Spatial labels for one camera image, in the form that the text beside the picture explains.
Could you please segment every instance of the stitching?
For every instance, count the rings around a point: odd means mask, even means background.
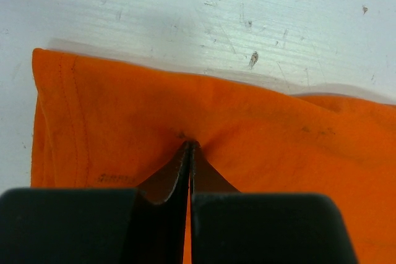
[[[74,187],[75,187],[75,183],[77,180],[77,170],[79,167],[79,162],[78,162],[78,151],[77,151],[77,140],[75,139],[75,130],[74,130],[74,124],[73,124],[73,117],[70,111],[70,106],[69,106],[69,102],[67,102],[67,97],[66,97],[66,91],[64,89],[64,85],[63,85],[63,77],[62,77],[62,58],[64,57],[64,55],[62,54],[60,60],[59,60],[59,78],[61,79],[61,86],[62,86],[62,91],[63,91],[63,97],[64,97],[64,101],[66,102],[66,107],[67,107],[67,111],[69,112],[69,117],[70,117],[70,122],[71,122],[71,126],[72,126],[72,131],[73,131],[73,140],[74,140],[74,149],[75,149],[75,174],[74,174]]]
[[[74,67],[77,64],[77,59],[78,59],[78,57],[75,58],[73,66],[72,66],[72,76],[73,76],[73,81],[74,81],[74,86],[75,86],[75,92],[77,93],[77,100],[78,100],[79,106],[80,106],[80,112],[81,112],[81,118],[82,118],[82,126],[84,128],[84,144],[85,144],[85,150],[87,151],[87,167],[85,168],[85,182],[84,182],[84,187],[86,187],[87,186],[87,182],[88,182],[90,158],[89,158],[87,126],[85,125],[85,116],[84,116],[84,113],[82,112],[80,93],[79,93],[79,89],[77,88],[77,82],[75,81],[75,76],[74,76]]]

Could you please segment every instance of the folded cloth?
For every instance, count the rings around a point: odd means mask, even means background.
[[[328,195],[360,262],[395,262],[395,106],[42,49],[33,74],[32,187],[133,187],[194,139],[242,192]]]

